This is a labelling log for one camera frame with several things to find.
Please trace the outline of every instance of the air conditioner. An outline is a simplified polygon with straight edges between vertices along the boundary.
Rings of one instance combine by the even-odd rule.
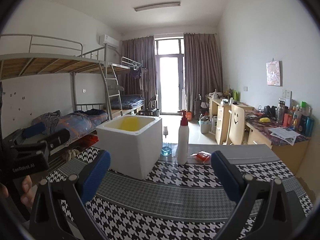
[[[100,35],[99,45],[104,46],[104,44],[107,44],[113,48],[119,47],[119,41],[115,40],[114,38],[111,38],[108,35]]]

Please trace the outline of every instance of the human hand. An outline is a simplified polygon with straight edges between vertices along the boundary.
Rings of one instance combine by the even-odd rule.
[[[32,188],[32,181],[30,176],[26,176],[26,178],[22,181],[22,189],[24,194],[21,196],[21,202],[24,204],[26,207],[31,208],[33,205],[34,201],[34,194],[31,191]],[[0,194],[4,197],[7,198],[9,196],[8,189],[5,185],[0,183]]]

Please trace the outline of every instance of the blue plaid bedding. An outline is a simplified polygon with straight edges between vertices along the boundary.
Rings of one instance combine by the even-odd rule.
[[[94,131],[99,124],[108,119],[108,114],[104,111],[98,109],[90,111],[96,111],[101,114],[87,115],[84,114],[85,112],[79,113],[79,111],[76,111],[65,116],[58,116],[56,122],[52,122],[51,120],[49,122],[47,121],[48,114],[52,113],[47,113],[37,117],[32,122],[33,124],[43,122],[46,125],[46,130],[49,132],[48,135],[66,128],[70,132],[70,139],[65,143],[65,146],[68,146],[73,141]]]
[[[122,109],[132,109],[140,106],[143,104],[144,100],[142,95],[121,95]],[[119,100],[117,97],[112,99],[111,108],[119,109]]]

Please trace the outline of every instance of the blue liquid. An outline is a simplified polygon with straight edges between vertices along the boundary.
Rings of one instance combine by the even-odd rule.
[[[169,154],[171,154],[172,153],[172,149],[171,149],[171,145],[170,145],[171,143],[166,143],[166,144],[164,144],[164,146],[162,147],[162,149],[161,149],[161,154],[163,155],[163,156],[168,156]]]

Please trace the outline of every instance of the power outlet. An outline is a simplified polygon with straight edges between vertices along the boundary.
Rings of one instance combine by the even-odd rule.
[[[291,99],[291,96],[292,96],[292,92],[290,90],[287,90],[287,94],[286,94],[285,98]]]
[[[286,98],[286,96],[287,96],[287,90],[283,89],[282,94],[281,94],[281,98]]]

